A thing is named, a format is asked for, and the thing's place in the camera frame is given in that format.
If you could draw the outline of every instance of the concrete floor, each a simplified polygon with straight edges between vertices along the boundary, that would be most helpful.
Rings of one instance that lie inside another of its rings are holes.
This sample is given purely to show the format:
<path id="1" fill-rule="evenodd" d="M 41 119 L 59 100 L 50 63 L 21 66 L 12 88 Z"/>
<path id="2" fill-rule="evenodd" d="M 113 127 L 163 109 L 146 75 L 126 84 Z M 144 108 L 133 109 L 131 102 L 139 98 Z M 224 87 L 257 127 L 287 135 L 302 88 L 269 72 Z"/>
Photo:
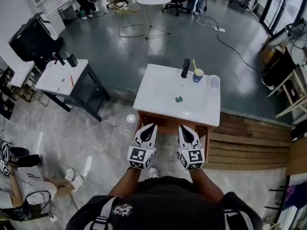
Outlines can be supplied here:
<path id="1" fill-rule="evenodd" d="M 19 100 L 11 119 L 5 121 L 2 138 L 41 155 L 41 172 L 45 177 L 63 178 L 65 170 L 72 167 L 84 181 L 84 185 L 72 193 L 76 206 L 81 208 L 91 197 L 108 194 L 129 166 L 128 147 L 138 122 L 126 121 L 127 115 L 136 114 L 132 105 L 133 102 L 112 98 L 112 102 L 100 110 L 103 120 L 99 123 L 81 108 L 75 107 L 68 113 L 52 101 L 44 107 L 37 101 L 29 104 Z M 161 175 L 191 181 L 176 157 L 177 136 L 158 135 L 156 148 L 152 165 Z M 234 191 L 262 218 L 272 213 L 264 206 L 274 206 L 278 202 L 275 201 L 277 194 L 269 190 L 282 185 L 285 178 L 284 169 L 205 172 L 224 193 Z M 140 180 L 147 176 L 147 171 L 142 171 Z M 12 221 L 12 225 L 16 230 L 64 230 L 75 212 L 69 196 L 56 198 L 51 207 L 51 214 L 58 218 L 55 223 L 41 218 L 22 223 Z"/>
<path id="2" fill-rule="evenodd" d="M 106 12 L 106 0 L 99 1 L 100 12 Z M 146 10 L 140 6 L 142 18 L 148 24 Z M 261 83 L 263 74 L 244 64 L 239 55 L 216 39 L 221 40 L 241 53 L 244 60 L 262 71 L 259 50 L 267 33 L 251 13 L 240 13 L 228 7 L 226 0 L 208 0 L 206 15 L 213 17 L 226 33 L 212 29 L 212 23 L 201 26 L 196 16 L 175 10 L 165 11 L 171 34 L 146 40 L 144 37 L 119 38 L 120 16 L 111 13 L 102 17 L 82 21 L 73 20 L 61 34 L 66 45 L 62 52 L 74 53 L 77 58 L 86 58 L 103 85 L 110 88 L 137 91 L 147 64 L 158 64 L 182 68 L 184 58 L 195 59 L 205 74 L 215 74 L 221 79 L 221 109 L 231 114 L 264 118 L 291 123 L 291 115 L 276 120 L 275 115 L 285 107 L 286 97 L 280 95 L 267 98 L 269 90 Z M 205 17 L 200 16 L 200 23 Z M 124 24 L 134 23 L 139 18 L 126 16 Z M 156 25 L 163 26 L 159 13 Z M 128 35 L 141 32 L 138 26 L 126 29 Z"/>

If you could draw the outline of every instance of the round white table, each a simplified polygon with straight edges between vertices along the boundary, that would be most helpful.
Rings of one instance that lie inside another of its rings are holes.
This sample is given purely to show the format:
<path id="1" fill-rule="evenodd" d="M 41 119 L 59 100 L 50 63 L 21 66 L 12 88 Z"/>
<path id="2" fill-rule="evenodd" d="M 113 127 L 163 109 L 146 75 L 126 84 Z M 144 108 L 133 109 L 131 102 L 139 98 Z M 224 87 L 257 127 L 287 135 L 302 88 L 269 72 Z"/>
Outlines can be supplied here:
<path id="1" fill-rule="evenodd" d="M 148 28 L 148 31 L 147 31 L 147 34 L 146 34 L 146 39 L 152 39 L 152 38 L 163 36 L 165 34 L 170 34 L 170 32 L 167 29 L 167 22 L 166 22 L 165 15 L 164 15 L 165 12 L 164 12 L 163 4 L 169 3 L 171 1 L 172 0 L 137 0 L 138 3 L 144 4 L 145 7 L 146 7 L 146 12 L 147 12 L 148 21 L 149 21 L 149 28 Z M 150 19 L 150 17 L 149 17 L 147 5 L 156 5 L 156 7 L 157 7 L 156 11 L 153 13 L 152 19 Z M 162 28 L 160 28 L 156 25 L 153 25 L 154 17 L 160 11 L 159 8 L 162 8 L 162 15 L 163 15 L 164 22 L 165 22 L 165 29 L 162 29 Z M 155 28 L 162 33 L 149 36 L 149 32 L 152 28 Z"/>

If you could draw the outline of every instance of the white sink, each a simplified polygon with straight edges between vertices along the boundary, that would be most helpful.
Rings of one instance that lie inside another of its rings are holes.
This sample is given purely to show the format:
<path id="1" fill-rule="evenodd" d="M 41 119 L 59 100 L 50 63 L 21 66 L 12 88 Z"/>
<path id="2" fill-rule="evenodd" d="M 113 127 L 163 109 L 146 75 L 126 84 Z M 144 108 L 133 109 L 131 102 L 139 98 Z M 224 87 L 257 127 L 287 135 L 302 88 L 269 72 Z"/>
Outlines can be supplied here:
<path id="1" fill-rule="evenodd" d="M 148 64 L 133 108 L 210 126 L 220 122 L 219 78 L 204 75 L 198 83 L 193 72 L 181 77 L 181 69 Z M 215 78 L 215 88 L 211 79 Z"/>

